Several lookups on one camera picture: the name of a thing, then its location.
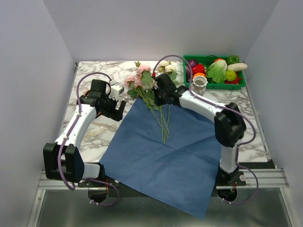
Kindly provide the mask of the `pink rose bunch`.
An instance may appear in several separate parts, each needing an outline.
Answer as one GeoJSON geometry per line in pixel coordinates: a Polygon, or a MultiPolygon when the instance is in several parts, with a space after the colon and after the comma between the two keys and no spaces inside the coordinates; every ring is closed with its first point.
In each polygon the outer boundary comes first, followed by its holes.
{"type": "Polygon", "coordinates": [[[139,61],[135,62],[136,74],[125,79],[125,85],[128,89],[127,94],[133,98],[141,98],[147,108],[155,116],[161,127],[162,142],[165,143],[168,139],[168,123],[163,115],[163,108],[156,105],[156,98],[153,89],[155,81],[152,78],[151,68],[148,65],[142,64],[139,61]]]}

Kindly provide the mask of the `dark blue wrapping sheet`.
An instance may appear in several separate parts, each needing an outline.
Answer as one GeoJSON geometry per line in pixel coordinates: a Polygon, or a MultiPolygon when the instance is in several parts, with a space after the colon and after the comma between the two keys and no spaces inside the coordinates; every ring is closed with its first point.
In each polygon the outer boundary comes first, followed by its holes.
{"type": "Polygon", "coordinates": [[[221,158],[214,124],[198,113],[165,106],[169,136],[137,99],[100,162],[106,175],[145,195],[203,219],[221,158]]]}

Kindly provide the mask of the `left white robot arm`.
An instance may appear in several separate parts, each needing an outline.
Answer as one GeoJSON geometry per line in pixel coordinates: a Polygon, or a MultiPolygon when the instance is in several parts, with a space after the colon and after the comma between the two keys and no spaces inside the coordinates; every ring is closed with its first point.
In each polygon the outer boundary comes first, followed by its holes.
{"type": "Polygon", "coordinates": [[[43,148],[47,179],[71,183],[89,179],[95,187],[104,183],[104,166],[100,163],[83,162],[79,148],[94,119],[104,116],[117,122],[122,120],[126,102],[122,101],[119,107],[116,105],[123,91],[122,85],[92,80],[90,90],[80,96],[80,103],[63,133],[54,143],[46,143],[43,148]]]}

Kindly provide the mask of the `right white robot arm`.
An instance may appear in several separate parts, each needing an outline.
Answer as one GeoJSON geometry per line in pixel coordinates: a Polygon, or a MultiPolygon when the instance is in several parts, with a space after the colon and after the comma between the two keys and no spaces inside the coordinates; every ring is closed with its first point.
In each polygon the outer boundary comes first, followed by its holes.
{"type": "Polygon", "coordinates": [[[229,185],[239,178],[239,167],[236,164],[236,145],[243,138],[246,124],[239,115],[235,103],[223,105],[204,98],[207,79],[203,76],[194,77],[189,88],[172,82],[168,74],[161,74],[154,78],[153,89],[156,105],[175,105],[192,110],[214,123],[215,137],[222,146],[220,167],[217,181],[222,185],[229,185]]]}

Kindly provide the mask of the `white ribbed ceramic vase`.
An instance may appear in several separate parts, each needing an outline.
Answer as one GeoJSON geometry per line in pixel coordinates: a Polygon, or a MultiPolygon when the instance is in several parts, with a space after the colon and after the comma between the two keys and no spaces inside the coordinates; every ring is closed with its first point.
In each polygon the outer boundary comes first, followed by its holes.
{"type": "Polygon", "coordinates": [[[192,81],[192,90],[194,93],[203,96],[207,86],[207,79],[203,76],[195,76],[192,81]]]}

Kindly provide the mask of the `purple eggplant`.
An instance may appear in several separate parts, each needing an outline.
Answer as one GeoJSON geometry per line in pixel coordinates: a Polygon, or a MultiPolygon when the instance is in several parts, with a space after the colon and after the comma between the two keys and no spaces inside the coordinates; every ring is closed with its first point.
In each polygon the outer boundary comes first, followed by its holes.
{"type": "Polygon", "coordinates": [[[190,78],[191,78],[191,73],[190,73],[190,69],[187,65],[185,66],[185,72],[186,72],[186,82],[189,83],[190,78]]]}

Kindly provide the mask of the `orange pumpkin toy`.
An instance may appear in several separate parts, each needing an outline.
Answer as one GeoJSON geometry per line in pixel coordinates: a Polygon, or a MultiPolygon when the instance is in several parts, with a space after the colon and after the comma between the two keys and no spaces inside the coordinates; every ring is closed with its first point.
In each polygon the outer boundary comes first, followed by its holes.
{"type": "Polygon", "coordinates": [[[195,74],[193,75],[193,78],[198,77],[198,76],[201,76],[201,77],[206,78],[206,75],[205,75],[204,73],[201,73],[201,72],[195,73],[195,74]]]}

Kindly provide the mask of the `purple onion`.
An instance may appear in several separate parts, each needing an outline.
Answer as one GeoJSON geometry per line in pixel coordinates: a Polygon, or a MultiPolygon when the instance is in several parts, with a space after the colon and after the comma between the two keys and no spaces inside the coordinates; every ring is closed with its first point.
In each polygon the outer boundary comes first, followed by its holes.
{"type": "Polygon", "coordinates": [[[194,60],[194,59],[188,60],[188,63],[190,65],[190,67],[195,67],[196,65],[199,64],[198,61],[194,60]]]}

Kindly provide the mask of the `red bell pepper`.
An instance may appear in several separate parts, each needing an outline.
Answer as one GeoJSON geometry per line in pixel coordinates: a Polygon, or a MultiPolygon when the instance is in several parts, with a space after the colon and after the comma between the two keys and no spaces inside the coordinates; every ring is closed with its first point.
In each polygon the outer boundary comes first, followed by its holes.
{"type": "Polygon", "coordinates": [[[191,67],[193,75],[197,74],[197,73],[203,73],[205,74],[205,68],[203,66],[203,64],[197,64],[193,67],[191,67]]]}

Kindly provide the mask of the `green lettuce toy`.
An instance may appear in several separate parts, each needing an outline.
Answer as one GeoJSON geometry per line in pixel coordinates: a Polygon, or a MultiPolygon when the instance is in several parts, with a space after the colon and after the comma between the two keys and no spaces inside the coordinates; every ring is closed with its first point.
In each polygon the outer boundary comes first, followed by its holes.
{"type": "Polygon", "coordinates": [[[226,80],[226,70],[227,70],[227,63],[225,60],[218,60],[212,63],[207,71],[206,77],[211,79],[214,83],[221,84],[224,83],[226,80]]]}

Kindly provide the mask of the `green plastic basket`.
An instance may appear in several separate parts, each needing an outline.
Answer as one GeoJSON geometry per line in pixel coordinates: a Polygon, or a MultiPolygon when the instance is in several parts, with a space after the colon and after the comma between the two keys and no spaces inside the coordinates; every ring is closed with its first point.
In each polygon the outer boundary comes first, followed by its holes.
{"type": "MultiPolygon", "coordinates": [[[[223,58],[224,60],[227,60],[227,56],[216,56],[216,55],[184,55],[183,56],[187,61],[190,60],[196,60],[199,64],[203,64],[205,71],[209,68],[209,66],[215,61],[217,58],[223,58]]],[[[189,87],[189,79],[186,73],[186,63],[183,61],[183,79],[184,84],[186,87],[189,87]]],[[[207,89],[217,89],[217,90],[240,90],[242,87],[246,86],[246,81],[244,78],[244,74],[242,71],[236,72],[237,74],[237,83],[213,83],[210,80],[208,80],[207,89]]]]}

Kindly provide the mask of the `green apple toy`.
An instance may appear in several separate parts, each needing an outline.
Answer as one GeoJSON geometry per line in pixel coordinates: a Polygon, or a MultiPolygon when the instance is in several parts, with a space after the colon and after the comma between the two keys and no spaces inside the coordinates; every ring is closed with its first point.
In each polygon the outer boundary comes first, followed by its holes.
{"type": "Polygon", "coordinates": [[[237,74],[232,70],[227,70],[225,72],[225,77],[226,77],[226,81],[233,82],[237,79],[237,74]]]}

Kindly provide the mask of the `red chili peppers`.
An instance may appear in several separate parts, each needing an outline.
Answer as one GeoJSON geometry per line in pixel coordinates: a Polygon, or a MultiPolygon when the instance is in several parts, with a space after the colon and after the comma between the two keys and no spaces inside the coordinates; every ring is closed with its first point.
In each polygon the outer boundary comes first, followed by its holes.
{"type": "Polygon", "coordinates": [[[236,74],[236,78],[234,81],[225,81],[225,84],[239,84],[239,82],[242,80],[242,77],[239,77],[238,72],[235,73],[236,74]]]}

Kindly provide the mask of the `green bell pepper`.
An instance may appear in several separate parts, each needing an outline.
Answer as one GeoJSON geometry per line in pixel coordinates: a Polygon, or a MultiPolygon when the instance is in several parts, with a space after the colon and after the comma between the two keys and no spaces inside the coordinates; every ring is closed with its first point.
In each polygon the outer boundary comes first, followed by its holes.
{"type": "Polygon", "coordinates": [[[227,65],[231,65],[231,64],[236,64],[236,63],[240,63],[240,58],[238,55],[230,55],[227,57],[227,65]]]}

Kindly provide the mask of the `white radish toy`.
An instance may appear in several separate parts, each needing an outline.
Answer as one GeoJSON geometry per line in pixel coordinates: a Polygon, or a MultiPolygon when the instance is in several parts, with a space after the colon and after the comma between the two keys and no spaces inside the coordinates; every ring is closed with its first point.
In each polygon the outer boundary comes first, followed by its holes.
{"type": "Polygon", "coordinates": [[[239,72],[244,71],[248,68],[247,64],[240,62],[240,63],[234,63],[227,66],[227,70],[239,72]]]}

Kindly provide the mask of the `black mounting base plate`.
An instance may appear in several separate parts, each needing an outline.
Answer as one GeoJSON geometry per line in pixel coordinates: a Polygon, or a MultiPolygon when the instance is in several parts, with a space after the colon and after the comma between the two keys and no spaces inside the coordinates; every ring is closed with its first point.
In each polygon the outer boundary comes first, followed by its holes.
{"type": "MultiPolygon", "coordinates": [[[[116,197],[119,191],[120,197],[146,197],[147,195],[136,191],[123,183],[116,182],[110,177],[105,178],[106,184],[94,181],[84,180],[76,184],[75,189],[87,189],[89,197],[116,197]]],[[[247,186],[247,178],[244,175],[243,169],[237,167],[230,174],[218,168],[215,184],[212,190],[212,197],[222,197],[227,200],[235,200],[237,197],[237,189],[241,186],[247,186]]]]}

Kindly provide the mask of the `aluminium rail frame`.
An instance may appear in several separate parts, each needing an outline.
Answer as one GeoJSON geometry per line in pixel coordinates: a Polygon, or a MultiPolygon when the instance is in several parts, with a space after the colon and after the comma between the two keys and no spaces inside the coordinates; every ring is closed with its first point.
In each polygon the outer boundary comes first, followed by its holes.
{"type": "Polygon", "coordinates": [[[283,171],[255,170],[260,188],[244,205],[227,205],[213,197],[204,219],[199,219],[150,197],[125,192],[119,204],[97,207],[88,189],[68,190],[62,182],[40,176],[30,227],[297,227],[288,201],[283,171]]]}

